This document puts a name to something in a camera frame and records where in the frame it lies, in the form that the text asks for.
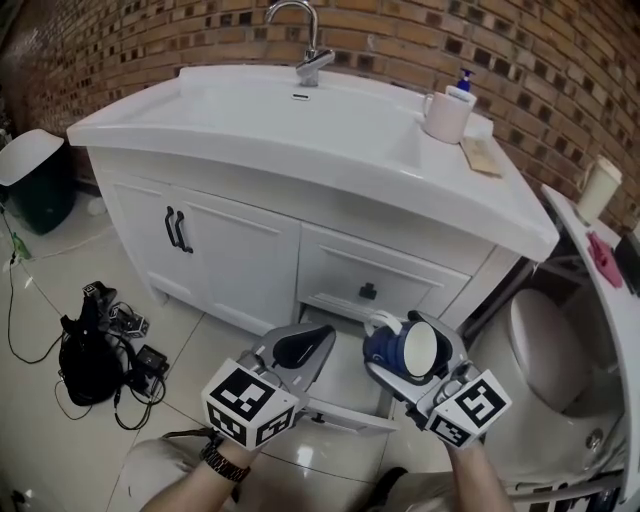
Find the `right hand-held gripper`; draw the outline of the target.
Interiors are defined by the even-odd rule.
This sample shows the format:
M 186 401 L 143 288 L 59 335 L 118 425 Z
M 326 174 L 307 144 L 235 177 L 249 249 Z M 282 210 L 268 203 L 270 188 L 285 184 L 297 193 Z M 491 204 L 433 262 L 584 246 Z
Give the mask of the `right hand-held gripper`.
M 512 401 L 490 370 L 480 371 L 466 360 L 455 330 L 417 310 L 410 310 L 407 318 L 426 322 L 434 330 L 437 352 L 430 371 L 422 379 L 407 380 L 371 361 L 365 363 L 366 371 L 397 400 L 411 404 L 406 415 L 419 430 L 433 433 L 452 448 L 467 448 L 486 434 Z M 436 384 L 433 376 L 443 380 Z

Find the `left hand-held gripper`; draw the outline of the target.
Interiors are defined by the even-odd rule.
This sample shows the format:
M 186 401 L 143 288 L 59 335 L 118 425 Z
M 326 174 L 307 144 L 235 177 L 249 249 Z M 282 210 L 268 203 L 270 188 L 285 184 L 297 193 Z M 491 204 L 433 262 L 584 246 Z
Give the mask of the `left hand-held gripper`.
M 205 386 L 207 424 L 249 451 L 284 433 L 307 406 L 335 341 L 327 324 L 269 331 L 239 359 L 226 359 Z

